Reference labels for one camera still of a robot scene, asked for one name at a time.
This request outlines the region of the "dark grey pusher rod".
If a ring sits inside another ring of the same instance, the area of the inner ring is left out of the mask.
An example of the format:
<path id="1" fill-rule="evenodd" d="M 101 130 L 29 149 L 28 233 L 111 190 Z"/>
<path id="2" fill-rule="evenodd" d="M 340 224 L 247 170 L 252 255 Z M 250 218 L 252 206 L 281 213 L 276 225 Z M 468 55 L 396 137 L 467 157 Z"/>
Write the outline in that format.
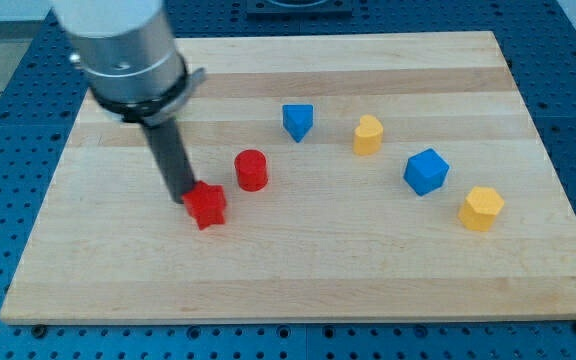
<path id="1" fill-rule="evenodd" d="M 195 175 L 174 118 L 157 125 L 143 125 L 142 131 L 173 202 L 195 186 Z"/>

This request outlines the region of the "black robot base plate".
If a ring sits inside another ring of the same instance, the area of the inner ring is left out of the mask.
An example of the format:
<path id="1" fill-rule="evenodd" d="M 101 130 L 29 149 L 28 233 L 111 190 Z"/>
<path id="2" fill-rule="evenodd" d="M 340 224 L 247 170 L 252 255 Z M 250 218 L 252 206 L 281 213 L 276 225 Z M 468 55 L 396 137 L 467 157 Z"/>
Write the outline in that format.
<path id="1" fill-rule="evenodd" d="M 348 15 L 352 13 L 352 0 L 245 0 L 248 17 L 274 15 Z"/>

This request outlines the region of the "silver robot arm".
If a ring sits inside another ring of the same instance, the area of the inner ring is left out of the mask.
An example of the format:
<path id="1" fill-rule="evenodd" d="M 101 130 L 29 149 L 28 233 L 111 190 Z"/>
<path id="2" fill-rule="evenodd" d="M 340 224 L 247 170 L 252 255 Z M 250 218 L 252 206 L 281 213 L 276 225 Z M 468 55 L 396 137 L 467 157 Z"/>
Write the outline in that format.
<path id="1" fill-rule="evenodd" d="M 171 199 L 196 180 L 176 123 L 204 82 L 189 71 L 161 0 L 52 0 L 52 10 L 97 103 L 122 123 L 141 127 Z"/>

